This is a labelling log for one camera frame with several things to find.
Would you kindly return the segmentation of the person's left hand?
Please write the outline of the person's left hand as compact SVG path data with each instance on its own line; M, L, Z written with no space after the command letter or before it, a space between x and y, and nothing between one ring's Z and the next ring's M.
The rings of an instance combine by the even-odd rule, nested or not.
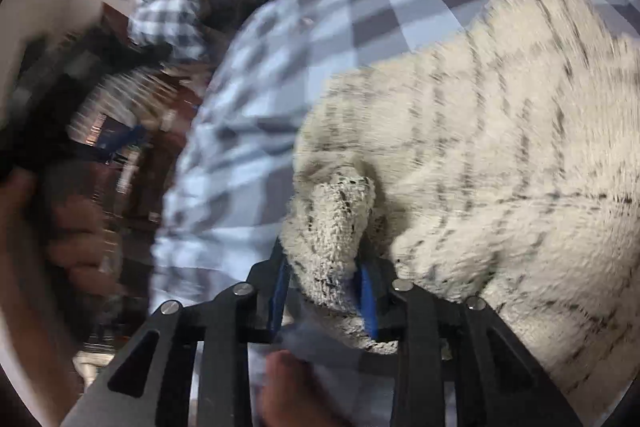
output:
M53 326L32 301L34 292L18 272L18 229L34 178L22 169L1 185L1 317L9 342L44 419L57 426L82 392L73 357L55 337ZM53 234L44 252L63 270L76 291L96 297L122 292L115 274L102 268L104 218L100 207L82 195L67 196L53 206Z

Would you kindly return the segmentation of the person's right hand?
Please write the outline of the person's right hand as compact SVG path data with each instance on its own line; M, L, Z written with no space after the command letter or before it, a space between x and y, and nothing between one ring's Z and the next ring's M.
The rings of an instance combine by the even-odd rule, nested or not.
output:
M266 358L259 410L266 426L349 426L319 386L309 365L288 350Z

